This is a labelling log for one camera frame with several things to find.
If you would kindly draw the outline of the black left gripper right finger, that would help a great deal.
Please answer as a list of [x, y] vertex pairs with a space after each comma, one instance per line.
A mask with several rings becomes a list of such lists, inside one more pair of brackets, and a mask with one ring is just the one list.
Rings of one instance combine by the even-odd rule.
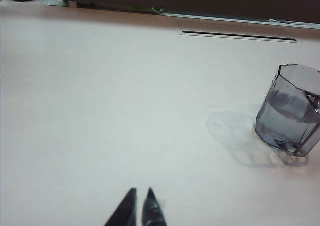
[[150, 187], [142, 209], [143, 226], [167, 226], [165, 215], [155, 196], [153, 189]]

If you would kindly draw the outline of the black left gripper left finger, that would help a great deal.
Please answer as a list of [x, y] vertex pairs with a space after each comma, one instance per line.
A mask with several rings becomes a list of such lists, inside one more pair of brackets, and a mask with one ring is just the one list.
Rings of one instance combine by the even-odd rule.
[[137, 225], [137, 189], [131, 188], [120, 202], [105, 226]]

